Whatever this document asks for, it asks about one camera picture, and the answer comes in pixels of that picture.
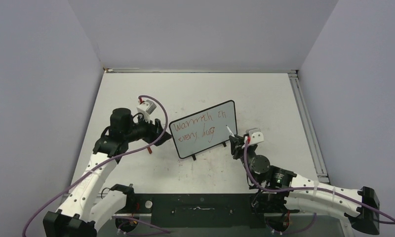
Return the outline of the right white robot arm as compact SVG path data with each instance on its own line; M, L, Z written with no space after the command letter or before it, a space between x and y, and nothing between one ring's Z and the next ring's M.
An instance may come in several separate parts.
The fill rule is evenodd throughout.
M379 235L376 210L379 199L373 188L345 189L270 164L266 156L256 154L254 137L230 135L231 155L240 160L250 189L268 194L273 211L306 210L347 221L358 232Z

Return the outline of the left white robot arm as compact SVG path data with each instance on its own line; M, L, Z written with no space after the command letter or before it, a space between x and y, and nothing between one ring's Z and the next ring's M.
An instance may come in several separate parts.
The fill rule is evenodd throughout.
M69 188L67 199L54 212L47 212L43 227L48 237L95 237L103 225L118 211L124 213L135 207L131 186L115 185L110 194L98 204L95 199L108 176L129 151L130 143L143 140L144 147L159 146L171 138L167 125L159 119L151 121L147 109L138 108L139 118L134 121L130 109L114 109L110 125L96 141L88 166L83 175Z

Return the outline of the black framed whiteboard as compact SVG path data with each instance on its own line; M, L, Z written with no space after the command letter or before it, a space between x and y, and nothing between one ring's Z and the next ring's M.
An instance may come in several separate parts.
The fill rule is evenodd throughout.
M169 129L178 157L193 157L214 146L226 144L230 136L226 125L237 134L236 105L233 100L172 121Z

